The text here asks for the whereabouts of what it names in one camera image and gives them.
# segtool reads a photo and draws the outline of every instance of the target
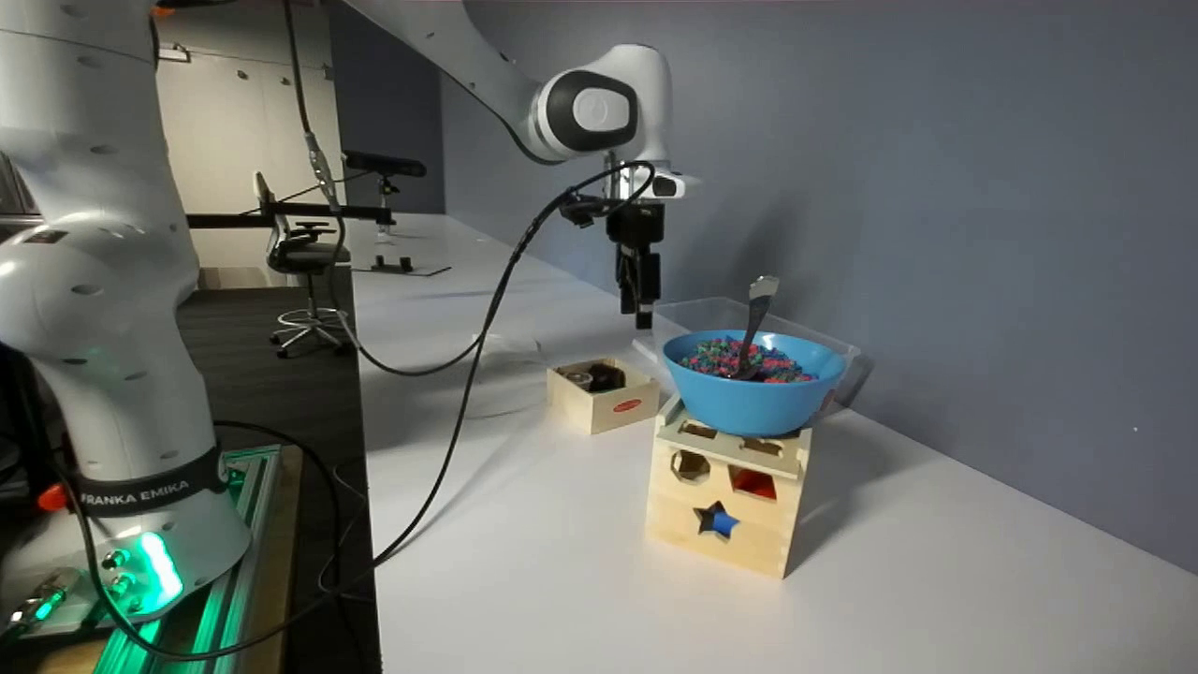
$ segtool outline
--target shape sorter box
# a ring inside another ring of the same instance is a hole
[[[646,531],[767,577],[790,573],[813,430],[783,437],[718,434],[683,406],[657,416],[646,480]]]
[[[582,390],[595,369],[606,375],[617,370],[621,386],[599,390],[599,392]],[[582,434],[604,434],[609,429],[624,429],[657,412],[653,379],[644,370],[632,370],[621,359],[582,359],[582,365],[551,369],[547,396],[551,396],[551,416],[565,421]]]

